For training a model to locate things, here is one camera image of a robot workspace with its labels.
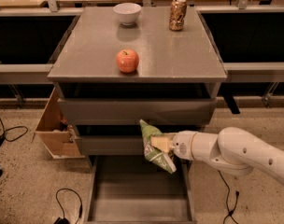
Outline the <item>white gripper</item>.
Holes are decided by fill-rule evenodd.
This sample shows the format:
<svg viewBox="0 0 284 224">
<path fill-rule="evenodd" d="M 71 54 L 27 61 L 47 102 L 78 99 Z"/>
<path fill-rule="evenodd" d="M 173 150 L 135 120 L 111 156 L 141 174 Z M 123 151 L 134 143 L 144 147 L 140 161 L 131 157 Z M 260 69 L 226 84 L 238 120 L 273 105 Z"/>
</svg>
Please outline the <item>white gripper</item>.
<svg viewBox="0 0 284 224">
<path fill-rule="evenodd" d="M 192 161 L 192 141 L 197 132 L 183 131 L 176 133 L 172 139 L 167 136 L 152 136 L 150 138 L 151 145 L 158 148 L 162 152 L 168 153 L 173 149 L 174 154 L 183 159 Z"/>
</svg>

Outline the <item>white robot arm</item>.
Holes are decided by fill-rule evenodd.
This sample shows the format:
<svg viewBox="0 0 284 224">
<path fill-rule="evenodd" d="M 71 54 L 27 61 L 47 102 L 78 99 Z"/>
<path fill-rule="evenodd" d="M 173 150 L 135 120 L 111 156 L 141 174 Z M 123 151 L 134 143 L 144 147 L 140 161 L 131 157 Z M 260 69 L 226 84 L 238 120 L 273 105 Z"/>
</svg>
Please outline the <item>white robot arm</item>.
<svg viewBox="0 0 284 224">
<path fill-rule="evenodd" d="M 239 128 L 224 128 L 219 134 L 195 131 L 154 134 L 150 142 L 180 159 L 203 161 L 229 175 L 247 175 L 256 168 L 284 186 L 284 151 Z"/>
</svg>

